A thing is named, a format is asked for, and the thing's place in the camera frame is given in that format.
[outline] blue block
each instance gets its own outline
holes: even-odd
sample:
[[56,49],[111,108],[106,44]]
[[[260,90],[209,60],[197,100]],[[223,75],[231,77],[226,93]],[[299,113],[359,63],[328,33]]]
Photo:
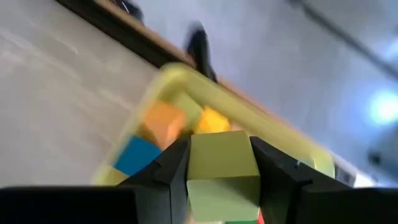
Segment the blue block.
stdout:
[[162,151],[152,143],[132,136],[114,167],[131,176],[150,164]]

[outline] concrete floor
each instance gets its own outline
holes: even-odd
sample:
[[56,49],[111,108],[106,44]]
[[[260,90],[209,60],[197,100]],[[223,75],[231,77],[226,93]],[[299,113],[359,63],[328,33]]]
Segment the concrete floor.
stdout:
[[[182,47],[200,21],[220,76],[373,177],[398,84],[284,1],[136,0]],[[0,8],[0,185],[86,184],[156,70],[52,0]]]
[[157,69],[50,0],[0,7],[0,186],[88,184]]
[[[190,26],[201,22],[219,76],[381,184],[391,183],[369,165],[367,156],[370,149],[379,150],[377,142],[393,126],[380,118],[380,101],[398,94],[397,80],[301,10],[281,0],[133,2],[141,7],[145,25],[179,47]],[[349,31],[355,28],[353,36],[385,56],[388,41],[394,43],[386,33],[393,28],[391,12],[396,11],[386,7],[393,1],[377,8],[371,1],[345,2],[311,1],[333,22]],[[359,9],[350,11],[354,6]],[[339,17],[339,7],[345,17]]]

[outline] bright light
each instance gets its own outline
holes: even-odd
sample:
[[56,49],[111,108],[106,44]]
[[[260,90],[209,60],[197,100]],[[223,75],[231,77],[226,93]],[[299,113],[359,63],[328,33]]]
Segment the bright light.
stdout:
[[355,188],[374,187],[374,186],[376,186],[376,182],[372,180],[372,178],[362,174],[356,174],[355,183],[354,183]]
[[372,117],[377,124],[387,124],[398,120],[398,95],[378,94],[373,101]]

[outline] plastic bin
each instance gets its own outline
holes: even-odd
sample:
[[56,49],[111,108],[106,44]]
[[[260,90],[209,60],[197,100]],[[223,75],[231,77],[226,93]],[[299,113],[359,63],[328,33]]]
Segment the plastic bin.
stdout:
[[279,119],[209,81],[192,68],[172,63],[162,68],[161,75],[148,88],[138,114],[123,132],[121,144],[111,151],[96,173],[93,179],[94,184],[114,185],[127,177],[113,169],[113,165],[122,153],[121,149],[124,149],[128,139],[137,131],[151,104],[157,100],[167,101],[170,96],[178,92],[184,92],[198,104],[213,108],[250,134],[259,136],[284,153],[334,178],[335,167],[332,156],[320,145]]

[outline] wooden block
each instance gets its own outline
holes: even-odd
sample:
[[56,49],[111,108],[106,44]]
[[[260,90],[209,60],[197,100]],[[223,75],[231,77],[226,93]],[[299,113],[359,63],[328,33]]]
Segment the wooden block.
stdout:
[[202,107],[196,103],[186,93],[179,93],[170,99],[170,104],[178,109],[181,109],[185,113],[185,131],[190,131],[195,128],[197,122],[200,120]]
[[191,211],[190,208],[187,210],[187,215],[185,216],[185,222],[184,223],[185,224],[224,224],[224,222],[222,222],[222,221],[218,221],[218,222],[196,222],[193,219],[192,211]]
[[238,222],[226,222],[225,224],[257,224],[257,221],[238,221]]
[[259,218],[257,219],[257,224],[264,224],[264,218],[262,217],[261,210],[259,212]]
[[187,189],[197,222],[257,219],[260,174],[247,134],[194,134]]
[[162,151],[152,143],[132,136],[116,161],[114,168],[128,176],[150,164]]
[[146,134],[141,135],[150,138],[149,141],[154,138],[156,145],[165,150],[178,138],[185,124],[185,114],[174,106],[157,101],[145,114],[143,124],[141,131]]
[[230,127],[231,125],[226,117],[206,106],[195,128],[195,134],[229,131]]

